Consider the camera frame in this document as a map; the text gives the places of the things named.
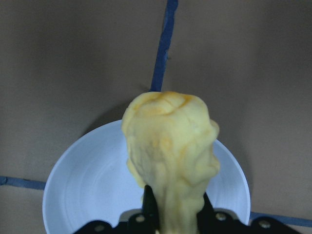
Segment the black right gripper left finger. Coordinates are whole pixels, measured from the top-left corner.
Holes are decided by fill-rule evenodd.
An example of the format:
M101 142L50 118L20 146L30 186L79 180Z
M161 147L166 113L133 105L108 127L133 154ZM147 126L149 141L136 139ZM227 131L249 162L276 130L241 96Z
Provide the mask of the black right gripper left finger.
M158 206L153 189L149 185L144 187L142 212L147 217L154 233L156 233L159 230Z

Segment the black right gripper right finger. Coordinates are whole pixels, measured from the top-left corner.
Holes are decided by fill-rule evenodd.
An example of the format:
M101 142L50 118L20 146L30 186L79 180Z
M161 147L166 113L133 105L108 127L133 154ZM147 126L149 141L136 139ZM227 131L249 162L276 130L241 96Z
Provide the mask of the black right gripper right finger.
M200 212L197 213L197 227L200 234L212 234L215 228L214 225L214 209L205 193L203 195L204 206Z

